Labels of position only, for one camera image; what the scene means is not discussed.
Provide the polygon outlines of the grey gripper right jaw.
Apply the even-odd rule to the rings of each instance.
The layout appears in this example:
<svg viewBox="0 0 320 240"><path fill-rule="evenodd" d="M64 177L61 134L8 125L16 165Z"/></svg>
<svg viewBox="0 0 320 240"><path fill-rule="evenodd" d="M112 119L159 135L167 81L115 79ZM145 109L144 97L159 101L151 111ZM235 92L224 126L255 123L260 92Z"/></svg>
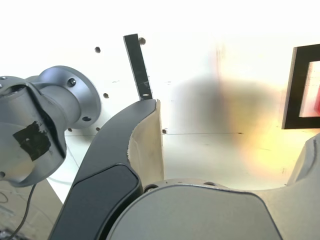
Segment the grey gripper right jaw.
<svg viewBox="0 0 320 240"><path fill-rule="evenodd" d="M317 240L320 137L306 141L286 186L254 191L171 184L131 203L109 240Z"/></svg>

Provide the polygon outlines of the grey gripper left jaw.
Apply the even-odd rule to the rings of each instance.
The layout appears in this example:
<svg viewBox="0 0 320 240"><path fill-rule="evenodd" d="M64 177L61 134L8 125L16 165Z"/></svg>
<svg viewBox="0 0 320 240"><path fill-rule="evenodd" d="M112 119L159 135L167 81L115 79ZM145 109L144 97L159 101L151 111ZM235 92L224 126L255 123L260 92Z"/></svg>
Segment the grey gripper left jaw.
<svg viewBox="0 0 320 240"><path fill-rule="evenodd" d="M159 100L140 100L108 120L91 142L55 225L52 240L99 240L122 211L164 179Z"/></svg>

